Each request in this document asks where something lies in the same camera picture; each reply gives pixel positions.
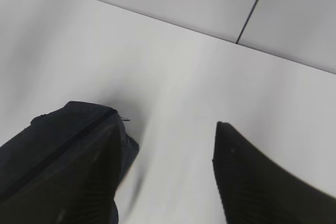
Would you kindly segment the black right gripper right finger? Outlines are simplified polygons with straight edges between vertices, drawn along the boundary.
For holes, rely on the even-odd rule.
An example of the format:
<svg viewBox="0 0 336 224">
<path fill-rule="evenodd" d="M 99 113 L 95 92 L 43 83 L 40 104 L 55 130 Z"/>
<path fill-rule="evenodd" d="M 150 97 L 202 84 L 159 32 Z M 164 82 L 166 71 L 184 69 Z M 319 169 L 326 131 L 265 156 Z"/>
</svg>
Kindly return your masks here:
<svg viewBox="0 0 336 224">
<path fill-rule="evenodd" d="M 277 165 L 231 124 L 216 125 L 213 169 L 227 223 L 335 223 L 335 198 Z"/>
</svg>

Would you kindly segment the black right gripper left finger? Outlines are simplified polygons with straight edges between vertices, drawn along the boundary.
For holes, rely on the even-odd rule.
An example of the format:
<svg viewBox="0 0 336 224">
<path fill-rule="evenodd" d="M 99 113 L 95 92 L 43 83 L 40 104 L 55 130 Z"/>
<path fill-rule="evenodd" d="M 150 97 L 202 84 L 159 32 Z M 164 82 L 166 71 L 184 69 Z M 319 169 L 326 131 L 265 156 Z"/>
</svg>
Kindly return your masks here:
<svg viewBox="0 0 336 224">
<path fill-rule="evenodd" d="M 110 223 L 120 169 L 120 129 L 109 125 L 6 188 L 1 223 Z"/>
</svg>

